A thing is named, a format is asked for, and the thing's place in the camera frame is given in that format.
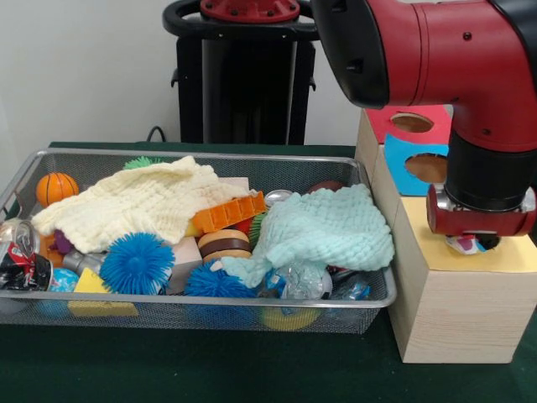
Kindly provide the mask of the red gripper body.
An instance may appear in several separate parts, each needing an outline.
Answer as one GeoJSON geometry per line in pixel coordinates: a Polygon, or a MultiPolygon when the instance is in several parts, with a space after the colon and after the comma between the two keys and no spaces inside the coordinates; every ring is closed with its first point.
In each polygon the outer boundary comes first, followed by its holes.
{"type": "Polygon", "coordinates": [[[528,234],[536,221],[536,195],[530,187],[520,207],[509,212],[479,212],[456,204],[443,185],[430,185],[426,196],[427,222],[431,232],[461,236],[495,234],[516,237],[528,234]]]}

